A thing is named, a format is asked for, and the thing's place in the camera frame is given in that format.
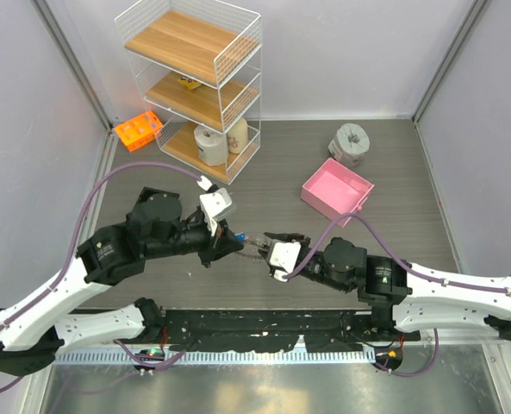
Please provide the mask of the blue tagged key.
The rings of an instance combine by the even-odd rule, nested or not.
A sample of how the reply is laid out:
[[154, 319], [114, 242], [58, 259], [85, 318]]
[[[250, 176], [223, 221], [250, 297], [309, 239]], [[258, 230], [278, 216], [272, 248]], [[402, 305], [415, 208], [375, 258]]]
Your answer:
[[234, 236], [239, 242], [243, 242], [246, 239], [246, 236], [244, 233], [239, 233]]

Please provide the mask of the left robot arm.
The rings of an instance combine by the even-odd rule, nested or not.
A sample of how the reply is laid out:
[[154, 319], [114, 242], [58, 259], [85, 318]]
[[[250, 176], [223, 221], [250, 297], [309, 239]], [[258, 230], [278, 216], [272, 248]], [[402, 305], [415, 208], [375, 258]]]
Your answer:
[[79, 314], [86, 300], [143, 273], [147, 260], [197, 254], [202, 265], [238, 252], [243, 243], [227, 225], [234, 205], [224, 188], [202, 194], [199, 206], [182, 218], [177, 193], [144, 188], [122, 223], [102, 227], [78, 247], [66, 275], [38, 304], [20, 302], [0, 310], [0, 372], [22, 377], [40, 371], [75, 348], [125, 340], [156, 342], [165, 319], [148, 298], [102, 313]]

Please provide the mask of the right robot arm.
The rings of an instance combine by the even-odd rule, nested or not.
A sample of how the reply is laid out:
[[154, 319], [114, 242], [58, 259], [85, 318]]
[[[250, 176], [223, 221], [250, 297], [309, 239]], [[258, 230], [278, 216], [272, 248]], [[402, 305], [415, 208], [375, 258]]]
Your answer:
[[371, 307], [369, 328], [378, 339], [425, 329], [479, 329], [511, 341], [511, 275], [486, 278], [396, 263], [341, 237], [316, 251], [302, 234], [266, 237], [259, 254], [272, 278], [284, 282], [301, 266], [306, 279], [356, 292]]

